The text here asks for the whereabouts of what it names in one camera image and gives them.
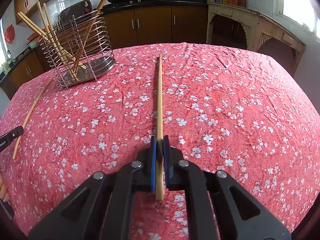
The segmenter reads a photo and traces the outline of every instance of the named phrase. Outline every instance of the kitchen counter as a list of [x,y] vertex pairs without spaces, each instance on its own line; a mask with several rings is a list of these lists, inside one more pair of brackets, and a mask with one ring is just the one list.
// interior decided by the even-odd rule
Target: kitchen counter
[[[112,13],[115,11],[120,11],[130,8],[146,7],[146,6],[157,6],[157,5],[201,5],[208,6],[207,0],[128,0],[127,4],[121,4],[114,6],[113,4],[106,4],[102,8],[103,14]],[[14,69],[33,51],[35,51],[41,44],[38,44],[35,48],[30,49],[30,51],[23,56],[20,60],[14,63],[9,72],[0,80],[1,83],[14,71]]]

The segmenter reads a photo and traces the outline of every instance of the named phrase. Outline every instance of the wire utensil holder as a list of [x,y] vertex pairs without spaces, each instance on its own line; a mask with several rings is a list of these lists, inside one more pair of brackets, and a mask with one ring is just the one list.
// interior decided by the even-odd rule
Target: wire utensil holder
[[[102,13],[95,11],[80,16],[54,28],[46,36],[42,35],[45,57],[60,85],[73,86],[109,71],[115,64],[107,27]],[[92,23],[92,28],[83,46],[84,33]],[[76,55],[82,51],[76,67]]]

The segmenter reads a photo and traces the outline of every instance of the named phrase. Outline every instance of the window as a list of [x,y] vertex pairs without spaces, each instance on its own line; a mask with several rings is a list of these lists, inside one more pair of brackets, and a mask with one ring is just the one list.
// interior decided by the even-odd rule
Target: window
[[306,25],[311,32],[317,30],[317,18],[310,0],[283,0],[282,14]]
[[320,38],[320,20],[317,21],[317,37]]
[[0,37],[0,66],[5,62],[6,59],[8,59],[8,48],[7,44],[5,43],[4,40],[4,32],[3,32],[3,27],[2,27],[2,19],[0,19],[0,31],[1,31],[1,37]]

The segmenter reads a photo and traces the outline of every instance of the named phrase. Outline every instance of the bowl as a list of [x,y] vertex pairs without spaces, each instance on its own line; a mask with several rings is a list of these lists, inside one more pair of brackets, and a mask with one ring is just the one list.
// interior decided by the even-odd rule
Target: bowl
[[36,37],[33,41],[28,43],[28,46],[30,47],[30,49],[35,48],[38,45],[38,37]]

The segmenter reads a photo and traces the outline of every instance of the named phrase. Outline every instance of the table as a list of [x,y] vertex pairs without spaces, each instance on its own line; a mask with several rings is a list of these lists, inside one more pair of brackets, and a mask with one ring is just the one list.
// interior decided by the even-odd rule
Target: table
[[[201,169],[222,169],[290,231],[319,191],[320,116],[271,57],[196,44],[117,49],[97,82],[64,89],[54,79],[21,138],[0,155],[15,221],[25,234],[95,171],[118,171],[156,132],[157,56],[162,53],[164,135]],[[0,125],[21,125],[51,72],[19,88]],[[188,237],[183,192],[164,201],[138,193],[133,239]]]

